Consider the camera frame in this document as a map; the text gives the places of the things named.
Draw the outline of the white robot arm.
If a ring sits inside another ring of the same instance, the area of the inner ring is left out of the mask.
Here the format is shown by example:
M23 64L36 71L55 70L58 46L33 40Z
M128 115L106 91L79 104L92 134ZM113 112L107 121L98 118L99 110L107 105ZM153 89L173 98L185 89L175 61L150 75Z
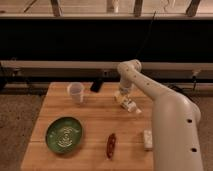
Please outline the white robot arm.
M153 171L204 171L197 130L199 107L185 95L145 76L141 69L138 60L119 63L119 91L127 95L135 85L153 100Z

